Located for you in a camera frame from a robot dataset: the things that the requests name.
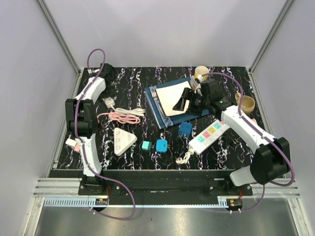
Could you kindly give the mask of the dark blue cube adapter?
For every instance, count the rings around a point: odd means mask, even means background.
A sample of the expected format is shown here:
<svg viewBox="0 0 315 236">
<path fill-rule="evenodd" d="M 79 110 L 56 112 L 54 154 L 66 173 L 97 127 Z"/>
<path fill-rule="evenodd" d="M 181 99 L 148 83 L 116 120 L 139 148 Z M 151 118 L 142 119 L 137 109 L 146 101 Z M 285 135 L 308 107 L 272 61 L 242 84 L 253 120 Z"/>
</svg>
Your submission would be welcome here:
<svg viewBox="0 0 315 236">
<path fill-rule="evenodd" d="M 192 131 L 192 124 L 188 122 L 181 122 L 178 130 L 178 136 L 189 138 Z"/>
</svg>

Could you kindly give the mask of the white multicolour power strip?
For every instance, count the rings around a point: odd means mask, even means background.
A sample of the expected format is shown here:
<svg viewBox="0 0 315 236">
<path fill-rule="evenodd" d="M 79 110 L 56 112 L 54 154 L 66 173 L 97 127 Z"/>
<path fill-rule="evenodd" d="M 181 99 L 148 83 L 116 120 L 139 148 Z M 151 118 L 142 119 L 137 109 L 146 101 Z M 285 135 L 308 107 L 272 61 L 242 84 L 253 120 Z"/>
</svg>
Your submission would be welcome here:
<svg viewBox="0 0 315 236">
<path fill-rule="evenodd" d="M 195 138 L 193 138 L 189 142 L 189 147 L 193 149 L 194 153 L 201 154 L 217 139 L 219 139 L 229 128 L 230 127 L 227 124 L 217 119 L 206 129 L 200 132 Z"/>
</svg>

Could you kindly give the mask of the white triangular power strip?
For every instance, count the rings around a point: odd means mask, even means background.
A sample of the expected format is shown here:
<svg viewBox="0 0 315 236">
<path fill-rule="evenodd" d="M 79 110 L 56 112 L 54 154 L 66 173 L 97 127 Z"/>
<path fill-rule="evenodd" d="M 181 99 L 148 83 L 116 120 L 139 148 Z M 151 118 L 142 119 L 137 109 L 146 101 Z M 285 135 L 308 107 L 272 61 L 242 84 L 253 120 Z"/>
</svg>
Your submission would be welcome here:
<svg viewBox="0 0 315 236">
<path fill-rule="evenodd" d="M 120 128 L 114 129 L 114 154 L 121 156 L 128 148 L 137 141 L 137 137 Z"/>
</svg>

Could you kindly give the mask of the light blue plug adapter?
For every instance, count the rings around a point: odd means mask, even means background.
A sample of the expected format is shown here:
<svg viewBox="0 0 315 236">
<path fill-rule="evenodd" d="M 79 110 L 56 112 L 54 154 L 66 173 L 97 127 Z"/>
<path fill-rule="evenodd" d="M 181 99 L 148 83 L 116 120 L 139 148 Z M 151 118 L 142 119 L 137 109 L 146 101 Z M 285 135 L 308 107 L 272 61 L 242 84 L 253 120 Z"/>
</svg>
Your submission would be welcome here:
<svg viewBox="0 0 315 236">
<path fill-rule="evenodd" d="M 165 153 L 168 150 L 168 141 L 165 139 L 158 139 L 156 142 L 156 151 Z"/>
</svg>

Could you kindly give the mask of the teal small plug adapter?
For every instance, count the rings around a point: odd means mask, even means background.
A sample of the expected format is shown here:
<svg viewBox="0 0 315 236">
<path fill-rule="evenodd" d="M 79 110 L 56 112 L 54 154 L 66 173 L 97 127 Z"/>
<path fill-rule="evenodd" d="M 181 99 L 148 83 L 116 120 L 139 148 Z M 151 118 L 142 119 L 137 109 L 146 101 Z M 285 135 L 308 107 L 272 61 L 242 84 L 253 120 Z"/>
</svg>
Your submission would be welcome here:
<svg viewBox="0 0 315 236">
<path fill-rule="evenodd" d="M 150 141 L 144 141 L 144 142 L 142 143 L 141 148 L 142 148 L 143 150 L 150 151 L 151 148 L 152 148 L 152 142 L 150 142 Z"/>
</svg>

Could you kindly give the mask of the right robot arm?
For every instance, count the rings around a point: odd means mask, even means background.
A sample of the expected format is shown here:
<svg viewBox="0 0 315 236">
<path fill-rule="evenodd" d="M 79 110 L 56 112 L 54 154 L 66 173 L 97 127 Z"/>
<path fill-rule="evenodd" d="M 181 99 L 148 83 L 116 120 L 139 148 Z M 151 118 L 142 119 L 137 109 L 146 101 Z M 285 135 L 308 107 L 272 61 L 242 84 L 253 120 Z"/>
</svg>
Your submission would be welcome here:
<svg viewBox="0 0 315 236">
<path fill-rule="evenodd" d="M 178 164 L 187 163 L 194 153 L 201 154 L 228 129 L 239 135 L 253 152 L 251 164 L 231 172 L 223 183 L 227 194 L 236 194 L 242 185 L 254 182 L 264 185 L 293 172 L 288 140 L 277 139 L 260 128 L 240 109 L 239 104 L 223 96 L 216 80 L 203 81 L 196 90 L 184 88 L 173 109 L 192 115 L 200 115 L 207 110 L 217 118 L 189 142 L 189 150 L 184 158 L 176 160 Z"/>
</svg>

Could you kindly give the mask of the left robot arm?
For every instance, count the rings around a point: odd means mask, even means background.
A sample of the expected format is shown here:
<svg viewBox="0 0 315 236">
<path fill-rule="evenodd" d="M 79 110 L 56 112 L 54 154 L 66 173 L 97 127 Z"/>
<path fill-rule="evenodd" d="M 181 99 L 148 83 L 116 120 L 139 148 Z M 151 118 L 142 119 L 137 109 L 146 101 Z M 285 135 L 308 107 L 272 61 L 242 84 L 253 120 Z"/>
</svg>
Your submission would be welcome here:
<svg viewBox="0 0 315 236">
<path fill-rule="evenodd" d="M 100 195 L 106 190 L 106 180 L 100 177 L 102 167 L 95 141 L 98 129 L 95 103 L 111 86 L 114 71 L 112 65 L 102 63 L 96 73 L 90 69 L 88 72 L 91 77 L 86 86 L 75 98 L 65 101 L 66 127 L 75 138 L 72 147 L 78 147 L 83 162 L 80 187 Z"/>
</svg>

